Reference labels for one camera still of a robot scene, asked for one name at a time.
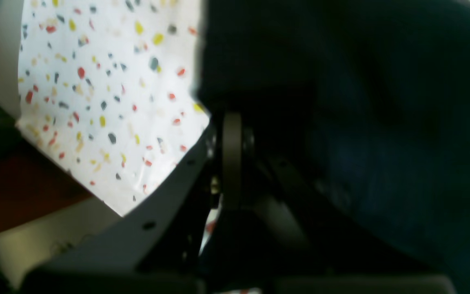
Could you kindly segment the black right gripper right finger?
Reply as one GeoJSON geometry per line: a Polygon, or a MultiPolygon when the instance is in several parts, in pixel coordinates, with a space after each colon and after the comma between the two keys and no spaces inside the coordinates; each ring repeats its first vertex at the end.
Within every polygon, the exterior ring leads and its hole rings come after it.
{"type": "Polygon", "coordinates": [[[271,294],[454,294],[444,275],[389,247],[338,212],[288,158],[255,148],[231,114],[231,219],[265,237],[271,294]]]}

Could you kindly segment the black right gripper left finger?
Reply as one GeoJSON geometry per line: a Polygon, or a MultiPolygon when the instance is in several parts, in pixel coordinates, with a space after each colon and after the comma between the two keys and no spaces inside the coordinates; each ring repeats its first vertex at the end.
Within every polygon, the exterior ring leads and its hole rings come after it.
{"type": "Polygon", "coordinates": [[[214,294],[198,266],[220,175],[233,209],[233,113],[209,125],[168,178],[121,221],[29,272],[21,294],[214,294]]]}

